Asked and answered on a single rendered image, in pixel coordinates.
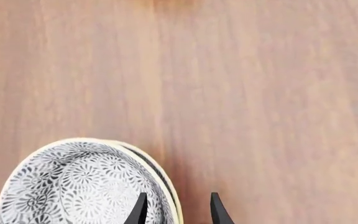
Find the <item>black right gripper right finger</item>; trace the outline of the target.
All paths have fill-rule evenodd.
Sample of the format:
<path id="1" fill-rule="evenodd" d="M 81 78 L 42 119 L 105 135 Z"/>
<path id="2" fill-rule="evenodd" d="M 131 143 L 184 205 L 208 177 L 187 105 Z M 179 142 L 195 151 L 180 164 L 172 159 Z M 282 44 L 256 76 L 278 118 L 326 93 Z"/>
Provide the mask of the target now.
<path id="1" fill-rule="evenodd" d="M 213 224 L 235 224 L 225 209 L 217 192 L 211 193 L 210 210 Z"/>

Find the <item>floral patterned white bowl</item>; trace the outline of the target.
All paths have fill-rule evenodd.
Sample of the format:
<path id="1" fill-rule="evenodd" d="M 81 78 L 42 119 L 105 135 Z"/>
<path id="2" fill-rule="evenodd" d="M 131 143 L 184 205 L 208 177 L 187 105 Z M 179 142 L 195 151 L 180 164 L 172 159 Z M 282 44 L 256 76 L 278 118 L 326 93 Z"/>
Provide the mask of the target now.
<path id="1" fill-rule="evenodd" d="M 63 139 L 12 171 L 0 193 L 0 224 L 124 224 L 142 192 L 145 224 L 179 224 L 169 190 L 137 154 L 105 139 Z"/>
<path id="2" fill-rule="evenodd" d="M 170 180 L 169 176 L 163 169 L 163 167 L 160 166 L 160 164 L 152 158 L 149 154 L 147 154 L 145 151 L 139 149 L 138 147 L 131 145 L 126 142 L 117 141 L 117 140 L 107 140 L 107 142 L 121 145 L 122 147 L 128 149 L 129 151 L 132 151 L 133 153 L 137 154 L 139 157 L 141 157 L 146 163 L 149 164 L 150 167 L 154 169 L 154 171 L 157 173 L 157 175 L 163 180 L 166 188 L 169 190 L 171 198 L 173 199 L 173 202 L 176 206 L 176 211 L 178 214 L 178 221 L 179 224 L 184 224 L 183 219 L 183 211 L 180 203 L 180 199 L 178 197 L 177 191 L 173 185 L 173 182 Z"/>

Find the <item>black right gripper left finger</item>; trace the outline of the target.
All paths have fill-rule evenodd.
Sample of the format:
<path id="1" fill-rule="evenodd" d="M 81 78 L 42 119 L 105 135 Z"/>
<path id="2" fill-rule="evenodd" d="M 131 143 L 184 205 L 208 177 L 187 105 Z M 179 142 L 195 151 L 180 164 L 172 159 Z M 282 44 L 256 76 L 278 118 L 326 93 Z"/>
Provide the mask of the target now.
<path id="1" fill-rule="evenodd" d="M 145 224 L 147 218 L 147 194 L 142 192 L 124 224 Z"/>

